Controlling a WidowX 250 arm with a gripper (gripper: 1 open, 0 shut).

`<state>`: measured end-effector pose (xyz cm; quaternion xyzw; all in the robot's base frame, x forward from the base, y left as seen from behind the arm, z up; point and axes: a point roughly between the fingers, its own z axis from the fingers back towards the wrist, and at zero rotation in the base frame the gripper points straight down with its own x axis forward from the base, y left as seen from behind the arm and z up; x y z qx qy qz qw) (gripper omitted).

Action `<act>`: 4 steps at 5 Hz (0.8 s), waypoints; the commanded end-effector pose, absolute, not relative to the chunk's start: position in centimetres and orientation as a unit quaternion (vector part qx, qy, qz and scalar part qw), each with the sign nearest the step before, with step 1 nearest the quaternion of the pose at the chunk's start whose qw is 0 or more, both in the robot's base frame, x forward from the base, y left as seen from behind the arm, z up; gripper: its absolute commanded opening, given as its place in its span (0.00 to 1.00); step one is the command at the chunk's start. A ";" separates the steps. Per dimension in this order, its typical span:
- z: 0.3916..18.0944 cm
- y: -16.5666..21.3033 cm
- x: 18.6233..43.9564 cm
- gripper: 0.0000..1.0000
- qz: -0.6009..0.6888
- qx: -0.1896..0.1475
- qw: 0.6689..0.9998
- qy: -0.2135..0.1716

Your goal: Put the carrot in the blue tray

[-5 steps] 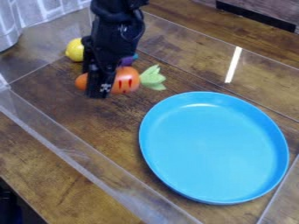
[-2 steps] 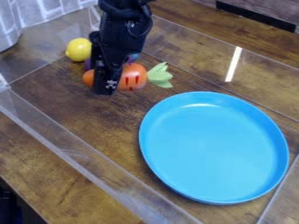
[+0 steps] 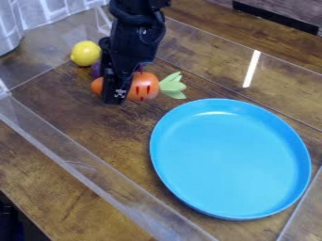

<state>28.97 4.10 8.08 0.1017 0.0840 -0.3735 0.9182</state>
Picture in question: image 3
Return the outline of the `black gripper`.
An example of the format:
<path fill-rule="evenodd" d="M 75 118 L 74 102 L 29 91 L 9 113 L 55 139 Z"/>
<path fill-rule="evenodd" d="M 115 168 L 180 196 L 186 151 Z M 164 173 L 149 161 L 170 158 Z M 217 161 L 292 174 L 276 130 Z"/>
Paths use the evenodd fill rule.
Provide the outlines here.
<path fill-rule="evenodd" d="M 126 101 L 133 85 L 133 72 L 141 64 L 153 62 L 165 33 L 165 17 L 161 12 L 148 16 L 144 24 L 133 24 L 121 18 L 114 20 L 111 35 L 98 42 L 102 50 L 101 95 L 106 104 L 123 104 Z"/>

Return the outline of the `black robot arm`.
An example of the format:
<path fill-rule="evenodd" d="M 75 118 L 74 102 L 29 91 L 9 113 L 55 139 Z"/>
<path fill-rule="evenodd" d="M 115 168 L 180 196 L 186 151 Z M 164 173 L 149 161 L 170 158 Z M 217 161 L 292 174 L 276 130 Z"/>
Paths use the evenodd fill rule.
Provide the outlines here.
<path fill-rule="evenodd" d="M 154 61 L 166 33 L 162 8 L 172 0 L 111 0 L 115 17 L 109 37 L 99 40 L 103 77 L 102 101 L 123 104 L 133 85 L 134 72 Z"/>

